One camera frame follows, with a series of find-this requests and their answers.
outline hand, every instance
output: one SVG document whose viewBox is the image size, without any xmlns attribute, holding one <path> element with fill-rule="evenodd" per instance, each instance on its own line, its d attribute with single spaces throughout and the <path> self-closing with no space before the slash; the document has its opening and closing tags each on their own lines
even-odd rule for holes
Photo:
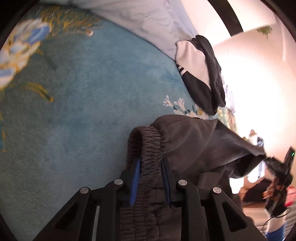
<svg viewBox="0 0 296 241">
<path fill-rule="evenodd" d="M 262 194 L 263 199 L 270 198 L 274 195 L 274 191 L 281 191 L 283 190 L 284 186 L 283 185 L 276 185 L 275 183 L 278 182 L 278 178 L 276 177 L 272 183 L 269 185 L 269 187 L 266 189 L 266 191 Z"/>
</svg>

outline metal pin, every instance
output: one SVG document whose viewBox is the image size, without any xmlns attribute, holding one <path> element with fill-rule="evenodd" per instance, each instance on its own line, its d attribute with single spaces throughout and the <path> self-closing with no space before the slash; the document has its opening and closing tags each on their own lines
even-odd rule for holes
<svg viewBox="0 0 296 241">
<path fill-rule="evenodd" d="M 122 181 L 121 179 L 116 179 L 116 180 L 114 181 L 114 183 L 115 183 L 116 185 L 121 185 L 121 184 L 123 184 L 123 181 Z"/>
<path fill-rule="evenodd" d="M 187 185 L 187 181 L 186 180 L 179 180 L 178 183 L 181 185 L 181 186 L 186 186 Z"/>
<path fill-rule="evenodd" d="M 84 188 L 80 189 L 80 193 L 82 193 L 82 194 L 85 194 L 85 193 L 88 193 L 88 192 L 89 192 L 89 188 L 87 188 L 87 187 L 84 187 Z"/>
<path fill-rule="evenodd" d="M 219 187 L 214 187 L 213 192 L 216 193 L 216 194 L 220 194 L 222 192 L 222 190 Z"/>
</svg>

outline black handheld controller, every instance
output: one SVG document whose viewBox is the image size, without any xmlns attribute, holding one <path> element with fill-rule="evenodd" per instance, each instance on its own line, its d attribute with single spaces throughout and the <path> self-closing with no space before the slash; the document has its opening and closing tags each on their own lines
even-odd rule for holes
<svg viewBox="0 0 296 241">
<path fill-rule="evenodd" d="M 281 215 L 285 210 L 285 202 L 287 198 L 287 188 L 291 185 L 293 176 L 291 175 L 291 167 L 293 164 L 295 150 L 290 147 L 288 150 L 284 162 L 280 162 L 275 157 L 264 159 L 267 168 L 274 175 L 274 187 L 275 191 L 272 197 L 267 199 L 266 209 L 272 217 Z"/>
</svg>

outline blue flower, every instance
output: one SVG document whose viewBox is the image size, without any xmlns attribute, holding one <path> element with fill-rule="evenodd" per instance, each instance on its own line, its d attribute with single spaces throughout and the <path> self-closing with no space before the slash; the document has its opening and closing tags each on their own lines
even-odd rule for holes
<svg viewBox="0 0 296 241">
<path fill-rule="evenodd" d="M 27 65 L 50 31 L 50 25 L 40 18 L 16 25 L 0 51 L 0 89 L 5 88 Z"/>
</svg>

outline white bedsheet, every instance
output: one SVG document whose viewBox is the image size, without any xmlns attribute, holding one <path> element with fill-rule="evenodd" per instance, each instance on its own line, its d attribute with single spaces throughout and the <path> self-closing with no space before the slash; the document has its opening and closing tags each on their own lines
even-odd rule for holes
<svg viewBox="0 0 296 241">
<path fill-rule="evenodd" d="M 197 30 L 179 0 L 42 0 L 73 4 L 126 28 L 172 59 L 176 43 L 195 37 Z"/>
</svg>

